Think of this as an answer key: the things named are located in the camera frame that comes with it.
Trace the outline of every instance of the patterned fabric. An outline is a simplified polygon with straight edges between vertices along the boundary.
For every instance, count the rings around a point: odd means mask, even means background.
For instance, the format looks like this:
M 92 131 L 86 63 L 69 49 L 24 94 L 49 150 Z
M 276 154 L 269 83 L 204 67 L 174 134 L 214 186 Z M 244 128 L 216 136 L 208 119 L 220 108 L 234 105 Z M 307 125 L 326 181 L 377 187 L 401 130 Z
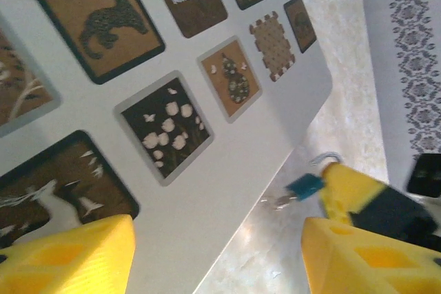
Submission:
M 403 73 L 411 148 L 417 153 L 441 153 L 441 76 L 434 52 L 429 2 L 391 0 L 397 57 Z

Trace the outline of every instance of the marble floor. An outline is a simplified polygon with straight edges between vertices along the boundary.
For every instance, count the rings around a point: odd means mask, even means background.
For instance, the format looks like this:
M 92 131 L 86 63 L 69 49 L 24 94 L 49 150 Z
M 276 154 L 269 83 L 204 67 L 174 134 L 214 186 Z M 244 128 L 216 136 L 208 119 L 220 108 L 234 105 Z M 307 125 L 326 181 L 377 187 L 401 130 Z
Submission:
M 304 0 L 333 77 L 333 91 L 267 191 L 195 293 L 309 293 L 301 257 L 303 221 L 319 216 L 316 197 L 281 211 L 271 200 L 324 151 L 387 181 L 380 117 L 362 0 Z

